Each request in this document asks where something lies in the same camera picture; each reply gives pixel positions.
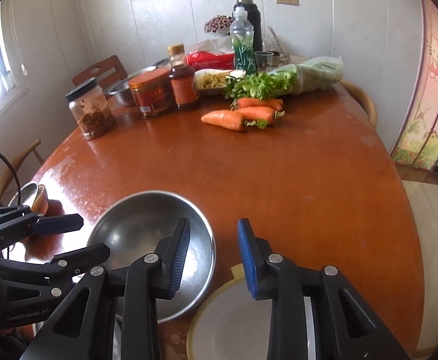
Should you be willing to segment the clear plastic cup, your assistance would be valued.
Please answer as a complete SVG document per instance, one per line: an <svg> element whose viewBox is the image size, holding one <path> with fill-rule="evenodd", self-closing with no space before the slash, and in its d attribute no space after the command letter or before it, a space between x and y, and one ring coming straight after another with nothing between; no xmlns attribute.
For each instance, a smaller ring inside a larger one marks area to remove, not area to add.
<svg viewBox="0 0 438 360"><path fill-rule="evenodd" d="M255 66L257 72L266 72L272 65L274 53L271 51L255 51Z"/></svg>

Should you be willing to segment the yellow white bowl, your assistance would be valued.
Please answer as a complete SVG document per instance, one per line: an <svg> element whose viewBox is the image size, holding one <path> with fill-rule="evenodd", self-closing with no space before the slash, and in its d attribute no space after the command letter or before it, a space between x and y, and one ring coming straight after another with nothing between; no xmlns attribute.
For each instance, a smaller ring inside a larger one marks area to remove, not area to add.
<svg viewBox="0 0 438 360"><path fill-rule="evenodd" d="M241 264L230 270L232 280L214 291L195 314L186 340L189 359L268 357L273 302L251 297Z"/></svg>

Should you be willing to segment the back carrot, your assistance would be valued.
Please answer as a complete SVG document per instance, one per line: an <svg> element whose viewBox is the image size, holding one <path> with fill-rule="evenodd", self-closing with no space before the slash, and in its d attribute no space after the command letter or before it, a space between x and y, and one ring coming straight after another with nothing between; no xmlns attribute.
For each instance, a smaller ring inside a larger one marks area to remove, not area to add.
<svg viewBox="0 0 438 360"><path fill-rule="evenodd" d="M241 97L233 100L230 107L233 111L247 107L269 107L274 109L274 111L283 111L283 100L275 98L261 100L254 97Z"/></svg>

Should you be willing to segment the jar with orange lid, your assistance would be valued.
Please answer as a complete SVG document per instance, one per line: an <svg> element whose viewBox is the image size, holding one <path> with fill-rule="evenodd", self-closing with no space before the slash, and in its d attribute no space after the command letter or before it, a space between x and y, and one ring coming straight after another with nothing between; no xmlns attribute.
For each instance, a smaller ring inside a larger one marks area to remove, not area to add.
<svg viewBox="0 0 438 360"><path fill-rule="evenodd" d="M143 118L160 116L172 109L174 97L166 67L138 74L128 84Z"/></svg>

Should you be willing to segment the plate of noodles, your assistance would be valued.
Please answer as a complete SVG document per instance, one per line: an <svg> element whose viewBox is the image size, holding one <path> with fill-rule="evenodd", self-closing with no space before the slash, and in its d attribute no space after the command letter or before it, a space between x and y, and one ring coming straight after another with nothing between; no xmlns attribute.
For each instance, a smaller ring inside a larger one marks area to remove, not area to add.
<svg viewBox="0 0 438 360"><path fill-rule="evenodd" d="M206 68L195 72L195 82L198 93L201 95L221 94L225 91L230 77L243 78L246 72L243 70L221 70Z"/></svg>

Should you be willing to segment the hello kitty curtain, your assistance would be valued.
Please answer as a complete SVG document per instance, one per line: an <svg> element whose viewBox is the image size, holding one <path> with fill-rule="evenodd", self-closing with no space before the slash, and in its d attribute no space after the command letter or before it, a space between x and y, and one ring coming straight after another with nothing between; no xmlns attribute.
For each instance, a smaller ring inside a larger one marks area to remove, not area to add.
<svg viewBox="0 0 438 360"><path fill-rule="evenodd" d="M438 8L421 0L421 60L407 117L391 152L396 164L432 171L438 164Z"/></svg>

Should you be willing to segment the red flower decoration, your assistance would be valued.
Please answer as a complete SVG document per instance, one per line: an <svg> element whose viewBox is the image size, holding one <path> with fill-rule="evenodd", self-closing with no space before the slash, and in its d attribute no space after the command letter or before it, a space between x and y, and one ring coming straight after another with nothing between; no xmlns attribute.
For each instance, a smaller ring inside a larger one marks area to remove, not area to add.
<svg viewBox="0 0 438 360"><path fill-rule="evenodd" d="M233 18L226 15L215 16L204 24L204 32L214 36L228 36Z"/></svg>

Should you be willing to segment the middle carrot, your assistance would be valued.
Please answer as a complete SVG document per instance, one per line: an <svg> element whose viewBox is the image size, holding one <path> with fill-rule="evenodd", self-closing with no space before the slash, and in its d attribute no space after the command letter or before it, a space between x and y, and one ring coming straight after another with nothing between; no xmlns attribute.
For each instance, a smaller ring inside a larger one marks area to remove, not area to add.
<svg viewBox="0 0 438 360"><path fill-rule="evenodd" d="M273 125L277 119L285 115L284 111L276 111L268 106L249 106L235 111L248 122Z"/></svg>

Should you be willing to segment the brown sauce bottle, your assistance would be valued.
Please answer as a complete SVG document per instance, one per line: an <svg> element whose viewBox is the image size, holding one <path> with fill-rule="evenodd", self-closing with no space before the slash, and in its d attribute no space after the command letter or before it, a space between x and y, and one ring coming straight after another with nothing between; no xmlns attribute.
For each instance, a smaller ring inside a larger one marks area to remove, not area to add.
<svg viewBox="0 0 438 360"><path fill-rule="evenodd" d="M189 111L198 106L198 90L195 81L195 69L189 66L183 44L168 48L170 64L169 79L175 103L180 111Z"/></svg>

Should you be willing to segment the stainless steel bowl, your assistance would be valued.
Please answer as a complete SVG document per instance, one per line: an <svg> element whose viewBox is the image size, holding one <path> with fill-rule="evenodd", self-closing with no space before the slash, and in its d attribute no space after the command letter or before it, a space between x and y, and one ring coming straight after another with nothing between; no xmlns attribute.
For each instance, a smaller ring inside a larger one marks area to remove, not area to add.
<svg viewBox="0 0 438 360"><path fill-rule="evenodd" d="M181 286L171 300L158 300L158 322L166 323L192 311L203 300L216 267L216 239L212 226L197 205L179 194L150 190L135 193L112 205L94 225L88 245L109 247L107 270L127 267L155 250L171 236L178 219L190 223L190 242Z"/></svg>

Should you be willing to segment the clear jar black lid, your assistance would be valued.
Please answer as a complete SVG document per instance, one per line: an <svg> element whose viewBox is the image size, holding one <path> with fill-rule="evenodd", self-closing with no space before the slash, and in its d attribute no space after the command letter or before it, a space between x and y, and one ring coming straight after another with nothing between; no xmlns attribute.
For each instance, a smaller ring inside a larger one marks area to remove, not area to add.
<svg viewBox="0 0 438 360"><path fill-rule="evenodd" d="M65 98L86 140L101 137L114 126L115 118L96 77L82 82Z"/></svg>

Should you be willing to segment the light wood padded chair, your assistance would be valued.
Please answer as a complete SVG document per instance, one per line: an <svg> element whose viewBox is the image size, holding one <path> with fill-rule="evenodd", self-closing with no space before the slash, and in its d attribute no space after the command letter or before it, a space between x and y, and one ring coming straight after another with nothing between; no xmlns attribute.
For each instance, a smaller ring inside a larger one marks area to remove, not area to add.
<svg viewBox="0 0 438 360"><path fill-rule="evenodd" d="M19 180L18 172L29 155L34 155L40 165L43 165L45 163L43 156L40 155L40 153L37 151L37 147L39 147L41 143L42 141L40 139L37 139L33 141L28 147L26 147L21 153L19 153L13 160L11 160L11 162L7 160L6 170L0 177L0 206L3 205L1 199L7 191L9 184L12 181L17 183L17 181Z"/></svg>

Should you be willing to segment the chair behind table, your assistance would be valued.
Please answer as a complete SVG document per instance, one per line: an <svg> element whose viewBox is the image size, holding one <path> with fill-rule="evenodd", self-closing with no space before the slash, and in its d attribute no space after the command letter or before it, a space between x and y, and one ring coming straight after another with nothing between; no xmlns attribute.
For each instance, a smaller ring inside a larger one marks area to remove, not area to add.
<svg viewBox="0 0 438 360"><path fill-rule="evenodd" d="M377 127L377 108L373 100L368 96L368 94L359 86L350 83L346 80L340 80L342 86L346 91L353 97L354 100L361 106L364 113L368 117L368 121L373 128Z"/></svg>

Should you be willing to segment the carrot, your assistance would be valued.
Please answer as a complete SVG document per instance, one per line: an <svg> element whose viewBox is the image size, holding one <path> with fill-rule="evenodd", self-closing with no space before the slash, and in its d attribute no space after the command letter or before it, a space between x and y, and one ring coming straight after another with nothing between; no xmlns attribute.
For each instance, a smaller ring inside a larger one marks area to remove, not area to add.
<svg viewBox="0 0 438 360"><path fill-rule="evenodd" d="M233 100L230 107L233 111L247 107L269 107L274 109L274 111L283 111L283 100L275 98L261 100L254 97L241 97Z"/></svg>
<svg viewBox="0 0 438 360"><path fill-rule="evenodd" d="M264 129L268 127L266 119L248 120L246 116L236 111L211 111L201 117L201 121L207 125L225 128L230 131L241 132L248 127Z"/></svg>
<svg viewBox="0 0 438 360"><path fill-rule="evenodd" d="M249 106L235 111L248 122L273 125L277 119L285 115L284 111L276 111L268 106Z"/></svg>

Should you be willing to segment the grey metal pan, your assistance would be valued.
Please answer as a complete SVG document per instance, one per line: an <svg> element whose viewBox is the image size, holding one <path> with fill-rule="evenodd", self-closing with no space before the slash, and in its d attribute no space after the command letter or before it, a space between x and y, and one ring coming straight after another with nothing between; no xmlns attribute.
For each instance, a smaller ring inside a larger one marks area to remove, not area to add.
<svg viewBox="0 0 438 360"><path fill-rule="evenodd" d="M16 193L7 204L8 207L19 205L28 206L34 212L39 211L39 185L37 183L25 184L20 189L20 193Z"/></svg>

